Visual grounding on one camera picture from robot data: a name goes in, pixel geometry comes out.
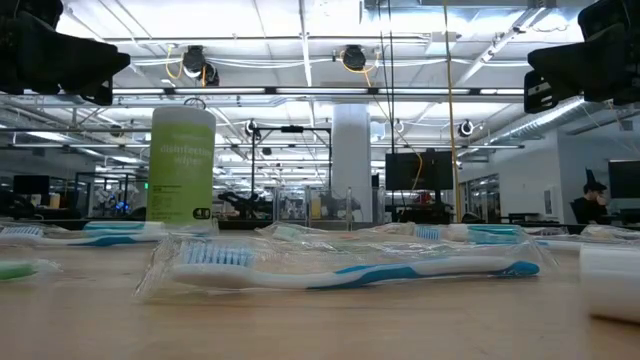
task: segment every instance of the monitor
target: monitor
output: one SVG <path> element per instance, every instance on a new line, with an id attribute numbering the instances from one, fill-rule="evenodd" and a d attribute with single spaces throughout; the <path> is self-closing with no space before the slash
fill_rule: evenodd
<path id="1" fill-rule="evenodd" d="M 450 151 L 427 151 L 422 157 L 422 170 L 415 190 L 453 189 L 453 167 Z M 385 188 L 411 190 L 420 167 L 415 153 L 387 154 L 385 158 Z"/>
<path id="2" fill-rule="evenodd" d="M 49 176 L 14 175 L 13 192 L 21 195 L 49 194 Z"/>
<path id="3" fill-rule="evenodd" d="M 609 188 L 612 199 L 640 198 L 640 161 L 610 161 Z"/>

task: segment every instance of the wooden table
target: wooden table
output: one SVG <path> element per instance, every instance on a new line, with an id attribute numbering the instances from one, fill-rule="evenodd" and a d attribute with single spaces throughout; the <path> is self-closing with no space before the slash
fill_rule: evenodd
<path id="1" fill-rule="evenodd" d="M 64 272 L 0 284 L 0 358 L 634 359 L 640 326 L 590 319 L 562 275 L 269 292 L 144 305 L 150 246 L 47 248 Z"/>

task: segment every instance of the green label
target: green label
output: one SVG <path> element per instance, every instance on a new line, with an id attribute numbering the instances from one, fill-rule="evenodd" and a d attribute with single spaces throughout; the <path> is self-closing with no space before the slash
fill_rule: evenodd
<path id="1" fill-rule="evenodd" d="M 186 225 L 210 217 L 214 141 L 206 125 L 153 125 L 147 221 Z"/>

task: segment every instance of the man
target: man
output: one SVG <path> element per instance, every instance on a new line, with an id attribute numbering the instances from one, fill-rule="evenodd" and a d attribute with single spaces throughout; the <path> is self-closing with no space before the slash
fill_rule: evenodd
<path id="1" fill-rule="evenodd" d="M 571 203 L 571 208 L 576 216 L 578 224 L 606 224 L 607 219 L 603 218 L 607 215 L 607 200 L 602 194 L 607 190 L 603 184 L 593 181 L 587 182 L 582 188 L 584 195 Z"/>

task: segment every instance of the desk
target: desk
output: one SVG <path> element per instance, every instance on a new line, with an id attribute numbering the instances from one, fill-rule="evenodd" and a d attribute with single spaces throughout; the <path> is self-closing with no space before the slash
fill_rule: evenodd
<path id="1" fill-rule="evenodd" d="M 3 359 L 633 359 L 640 326 L 589 319 L 577 258 L 557 279 L 131 298 L 150 246 L 50 248 L 49 282 L 0 284 Z"/>

